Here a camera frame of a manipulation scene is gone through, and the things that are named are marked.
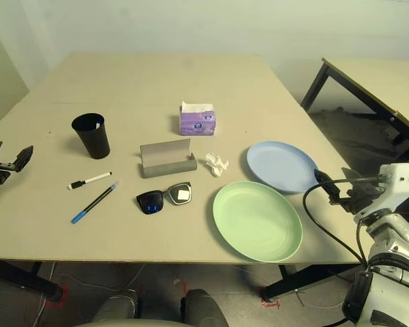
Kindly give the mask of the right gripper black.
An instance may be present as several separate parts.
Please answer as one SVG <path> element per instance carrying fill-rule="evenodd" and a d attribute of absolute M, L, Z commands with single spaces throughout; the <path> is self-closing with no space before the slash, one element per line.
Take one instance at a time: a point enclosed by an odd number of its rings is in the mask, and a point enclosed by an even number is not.
<path fill-rule="evenodd" d="M 339 204 L 346 212 L 357 214 L 384 193 L 383 187 L 375 186 L 371 182 L 361 182 L 361 175 L 355 170 L 342 168 L 342 171 L 352 185 L 347 191 L 347 198 L 340 198 L 340 190 L 328 174 L 314 170 L 316 181 L 329 196 L 330 204 Z"/>

